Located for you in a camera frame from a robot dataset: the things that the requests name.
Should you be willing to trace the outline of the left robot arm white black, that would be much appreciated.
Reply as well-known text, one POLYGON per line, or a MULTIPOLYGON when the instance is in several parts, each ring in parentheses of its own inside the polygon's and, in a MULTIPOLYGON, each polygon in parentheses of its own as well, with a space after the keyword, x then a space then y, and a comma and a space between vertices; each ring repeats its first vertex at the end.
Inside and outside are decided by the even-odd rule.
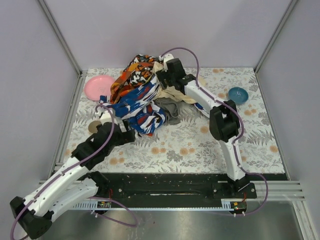
POLYGON ((102 198, 109 202, 113 196, 110 181, 92 169, 103 162, 115 147, 135 140, 135 130, 127 122, 124 129, 114 122, 98 125, 97 132, 80 143, 45 183, 29 195, 16 196, 10 201, 14 217, 10 238, 14 238, 17 225, 32 240, 39 238, 60 215, 85 199, 102 198))

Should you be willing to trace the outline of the blue white red cloth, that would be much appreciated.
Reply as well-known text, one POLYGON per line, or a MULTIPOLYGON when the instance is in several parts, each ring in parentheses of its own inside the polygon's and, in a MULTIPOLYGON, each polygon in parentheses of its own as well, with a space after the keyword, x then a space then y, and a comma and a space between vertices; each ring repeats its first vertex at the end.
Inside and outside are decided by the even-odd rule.
MULTIPOLYGON (((153 100, 159 87, 159 81, 153 77, 147 83, 123 96, 118 103, 111 103, 110 96, 102 95, 99 103, 112 108, 116 117, 127 120, 130 127, 138 133, 151 136, 166 122, 165 111, 153 100)), ((207 118, 209 117, 199 103, 190 105, 195 106, 207 118)))

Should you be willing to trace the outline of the grey cloth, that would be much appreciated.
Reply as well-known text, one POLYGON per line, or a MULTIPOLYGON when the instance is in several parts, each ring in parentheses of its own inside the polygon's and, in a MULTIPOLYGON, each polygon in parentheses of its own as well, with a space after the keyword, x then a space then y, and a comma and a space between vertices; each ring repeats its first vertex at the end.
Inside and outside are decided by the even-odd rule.
POLYGON ((167 125, 177 125, 181 122, 179 102, 163 97, 155 99, 154 103, 164 110, 167 125))

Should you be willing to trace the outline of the cream beige cloth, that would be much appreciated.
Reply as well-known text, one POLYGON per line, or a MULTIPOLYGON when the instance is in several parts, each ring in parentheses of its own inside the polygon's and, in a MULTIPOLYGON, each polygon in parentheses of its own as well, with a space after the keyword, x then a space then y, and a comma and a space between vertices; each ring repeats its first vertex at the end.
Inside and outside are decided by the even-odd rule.
MULTIPOLYGON (((152 70, 153 70, 153 73, 156 73, 157 71, 164 70, 164 66, 160 62, 155 61, 153 64, 152 70)), ((202 84, 203 86, 206 85, 206 81, 202 76, 200 76, 198 80, 199 80, 199 83, 202 84)), ((160 99, 160 98, 171 99, 175 102, 185 102, 187 104, 195 104, 197 102, 190 96, 187 96, 182 92, 176 90, 174 86, 170 86, 165 89, 160 86, 156 92, 156 95, 152 100, 155 101, 156 99, 160 99)))

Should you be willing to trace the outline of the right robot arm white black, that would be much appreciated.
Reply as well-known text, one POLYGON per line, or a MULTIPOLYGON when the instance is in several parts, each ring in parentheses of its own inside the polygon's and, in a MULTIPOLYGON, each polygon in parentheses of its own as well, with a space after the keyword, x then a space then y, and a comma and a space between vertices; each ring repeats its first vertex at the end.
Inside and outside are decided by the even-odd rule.
POLYGON ((206 91, 192 74, 186 74, 181 61, 166 54, 160 58, 164 69, 156 72, 156 76, 164 89, 174 87, 200 104, 209 114, 209 130, 220 144, 226 164, 228 187, 230 192, 242 191, 250 184, 248 175, 242 170, 238 139, 241 127, 236 104, 206 91))

